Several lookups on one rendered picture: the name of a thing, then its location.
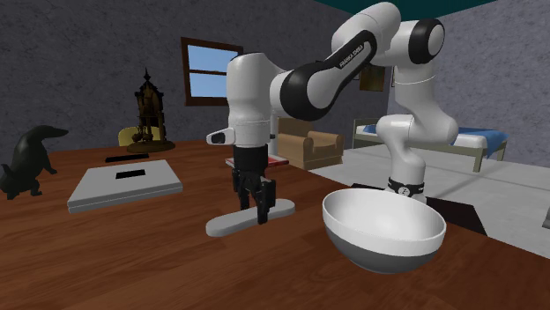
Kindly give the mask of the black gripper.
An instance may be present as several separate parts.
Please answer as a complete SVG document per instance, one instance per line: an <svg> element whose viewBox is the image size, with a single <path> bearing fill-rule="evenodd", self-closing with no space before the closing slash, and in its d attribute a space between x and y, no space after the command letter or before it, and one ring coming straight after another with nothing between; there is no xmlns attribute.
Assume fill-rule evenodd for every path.
<svg viewBox="0 0 550 310"><path fill-rule="evenodd" d="M264 178L268 166L268 145L252 148L234 145L233 155L233 188L240 200L240 209L249 208L249 189L252 187L251 194L257 207L257 223L265 224L270 208L276 202L276 181ZM255 176L252 181L252 172L262 176Z"/></svg>

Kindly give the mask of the grey flat oblong slab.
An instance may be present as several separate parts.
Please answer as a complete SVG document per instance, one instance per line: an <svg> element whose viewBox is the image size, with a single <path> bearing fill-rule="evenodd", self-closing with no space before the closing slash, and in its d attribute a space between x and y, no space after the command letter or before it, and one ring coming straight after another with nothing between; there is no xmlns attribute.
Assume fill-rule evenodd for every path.
<svg viewBox="0 0 550 310"><path fill-rule="evenodd" d="M275 205L267 213L269 220L294 214L295 203L288 199L277 198ZM250 207L209 220L205 232L210 237L224 237L258 224L258 208Z"/></svg>

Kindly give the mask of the red book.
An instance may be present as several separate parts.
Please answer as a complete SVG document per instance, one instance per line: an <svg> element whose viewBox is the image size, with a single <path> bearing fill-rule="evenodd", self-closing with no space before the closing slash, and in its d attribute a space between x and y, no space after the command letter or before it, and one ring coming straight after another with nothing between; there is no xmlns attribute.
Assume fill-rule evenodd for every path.
<svg viewBox="0 0 550 310"><path fill-rule="evenodd" d="M231 167L234 167L234 159L233 158L225 159L225 162L226 162L227 165L229 165ZM268 156L268 167L283 166L283 165L288 165L288 164L289 164L288 159L284 159L284 158L281 158L281 157L273 155L273 154L270 154Z"/></svg>

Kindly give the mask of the brown framed window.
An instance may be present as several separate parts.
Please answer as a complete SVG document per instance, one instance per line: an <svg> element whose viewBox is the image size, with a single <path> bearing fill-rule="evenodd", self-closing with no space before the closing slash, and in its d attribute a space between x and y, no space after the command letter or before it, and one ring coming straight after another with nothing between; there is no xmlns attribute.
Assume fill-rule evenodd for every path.
<svg viewBox="0 0 550 310"><path fill-rule="evenodd" d="M243 47L181 37L182 67L187 107L227 105L227 66Z"/></svg>

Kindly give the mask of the black flat phone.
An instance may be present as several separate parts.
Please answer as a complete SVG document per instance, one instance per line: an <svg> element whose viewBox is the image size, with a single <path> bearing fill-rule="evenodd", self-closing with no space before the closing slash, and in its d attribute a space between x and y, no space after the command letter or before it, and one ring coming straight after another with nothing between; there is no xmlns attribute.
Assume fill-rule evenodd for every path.
<svg viewBox="0 0 550 310"><path fill-rule="evenodd" d="M148 153L134 153L134 154L128 154L128 155L106 157L105 163L122 162L122 161L137 160L137 159L149 159L149 158L150 156Z"/></svg>

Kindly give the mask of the white and grey bowl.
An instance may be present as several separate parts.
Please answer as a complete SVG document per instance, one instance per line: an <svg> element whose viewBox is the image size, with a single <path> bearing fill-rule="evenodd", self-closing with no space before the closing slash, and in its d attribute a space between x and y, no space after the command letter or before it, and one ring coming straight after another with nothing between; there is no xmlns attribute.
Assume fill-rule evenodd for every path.
<svg viewBox="0 0 550 310"><path fill-rule="evenodd" d="M447 229L440 213L426 204L368 188L328 194L323 199L323 222L343 256L379 274L409 272L427 264Z"/></svg>

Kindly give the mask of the ornate brown clock figure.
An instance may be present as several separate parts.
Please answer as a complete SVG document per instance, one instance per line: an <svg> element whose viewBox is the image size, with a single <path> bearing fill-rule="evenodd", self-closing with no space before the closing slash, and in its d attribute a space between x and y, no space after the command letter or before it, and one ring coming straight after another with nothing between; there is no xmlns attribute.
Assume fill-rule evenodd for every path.
<svg viewBox="0 0 550 310"><path fill-rule="evenodd" d="M164 93L151 82L148 70L145 70L144 79L139 90L134 92L138 106L138 126L127 151L150 153L173 150L175 144L166 137Z"/></svg>

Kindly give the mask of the yellow chair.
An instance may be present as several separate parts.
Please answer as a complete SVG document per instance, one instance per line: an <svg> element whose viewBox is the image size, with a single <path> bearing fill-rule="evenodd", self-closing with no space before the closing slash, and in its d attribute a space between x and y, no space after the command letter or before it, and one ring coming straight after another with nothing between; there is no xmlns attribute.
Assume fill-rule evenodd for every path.
<svg viewBox="0 0 550 310"><path fill-rule="evenodd" d="M118 143L120 146L129 146L134 143L145 141L145 136L149 134L147 127L128 127L118 133Z"/></svg>

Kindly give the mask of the grey flat box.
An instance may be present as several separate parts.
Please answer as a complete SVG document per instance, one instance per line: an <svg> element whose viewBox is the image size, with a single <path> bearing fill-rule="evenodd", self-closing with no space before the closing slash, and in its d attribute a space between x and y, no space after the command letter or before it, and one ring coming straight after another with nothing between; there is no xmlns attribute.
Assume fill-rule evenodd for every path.
<svg viewBox="0 0 550 310"><path fill-rule="evenodd" d="M166 160L89 168L67 202L69 213L182 192Z"/></svg>

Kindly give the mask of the dark robot stand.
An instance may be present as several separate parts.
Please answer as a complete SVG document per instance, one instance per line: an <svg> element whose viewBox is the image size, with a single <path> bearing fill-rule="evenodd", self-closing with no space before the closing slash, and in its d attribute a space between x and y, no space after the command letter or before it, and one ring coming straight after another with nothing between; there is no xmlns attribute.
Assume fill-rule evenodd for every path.
<svg viewBox="0 0 550 310"><path fill-rule="evenodd" d="M472 205L429 196L427 197L427 205L439 212L447 222L487 236L486 230Z"/></svg>

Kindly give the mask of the black animal figure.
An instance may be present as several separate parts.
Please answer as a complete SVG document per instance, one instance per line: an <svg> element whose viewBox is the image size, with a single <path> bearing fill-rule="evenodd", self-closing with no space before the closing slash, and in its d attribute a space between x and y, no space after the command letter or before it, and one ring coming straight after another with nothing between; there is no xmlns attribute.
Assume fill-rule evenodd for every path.
<svg viewBox="0 0 550 310"><path fill-rule="evenodd" d="M13 200L25 191L29 191L31 196L42 195L37 177L43 170L50 174L57 173L42 142L44 139L63 137L68 133L66 129L39 125L21 136L14 148L11 164L1 165L4 175L0 177L0 190L6 194L8 200Z"/></svg>

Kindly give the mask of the bed with blue blanket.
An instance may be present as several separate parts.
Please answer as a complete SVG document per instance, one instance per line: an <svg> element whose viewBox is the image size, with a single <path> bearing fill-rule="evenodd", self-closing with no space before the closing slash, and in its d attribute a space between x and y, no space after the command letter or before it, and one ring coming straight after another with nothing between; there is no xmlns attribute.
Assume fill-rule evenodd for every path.
<svg viewBox="0 0 550 310"><path fill-rule="evenodd" d="M383 144L383 141L375 133L377 123L377 118L355 119L353 121L353 149ZM473 157L473 172L478 173L482 159L489 158L495 152L497 153L497 160L503 161L507 138L498 130L492 130L489 134L489 130L476 129L473 134L469 131L459 133L454 144L410 143L410 146L417 149Z"/></svg>

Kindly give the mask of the brown wall picture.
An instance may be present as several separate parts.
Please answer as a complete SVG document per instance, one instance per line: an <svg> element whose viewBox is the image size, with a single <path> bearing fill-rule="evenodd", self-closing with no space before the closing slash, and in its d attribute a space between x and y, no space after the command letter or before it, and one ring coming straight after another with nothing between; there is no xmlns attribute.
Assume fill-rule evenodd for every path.
<svg viewBox="0 0 550 310"><path fill-rule="evenodd" d="M369 64L360 73L360 89L369 92L382 92L385 82L385 68Z"/></svg>

